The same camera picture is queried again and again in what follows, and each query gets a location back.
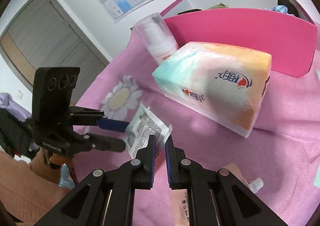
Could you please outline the orange sleeve forearm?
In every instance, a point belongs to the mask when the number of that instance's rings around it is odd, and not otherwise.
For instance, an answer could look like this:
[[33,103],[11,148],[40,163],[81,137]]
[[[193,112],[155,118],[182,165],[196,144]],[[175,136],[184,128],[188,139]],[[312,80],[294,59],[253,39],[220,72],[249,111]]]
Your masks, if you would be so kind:
[[70,191],[1,151],[1,225],[8,225],[8,219],[14,225],[34,225]]

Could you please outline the left hand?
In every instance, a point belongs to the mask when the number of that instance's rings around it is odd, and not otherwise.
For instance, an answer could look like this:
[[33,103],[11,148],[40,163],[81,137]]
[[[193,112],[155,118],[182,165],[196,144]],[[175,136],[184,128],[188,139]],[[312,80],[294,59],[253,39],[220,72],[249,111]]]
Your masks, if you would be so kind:
[[59,184],[61,167],[64,164],[72,165],[73,162],[71,159],[59,156],[58,154],[49,154],[48,150],[41,148],[35,158],[29,163],[29,168],[39,177],[54,184]]

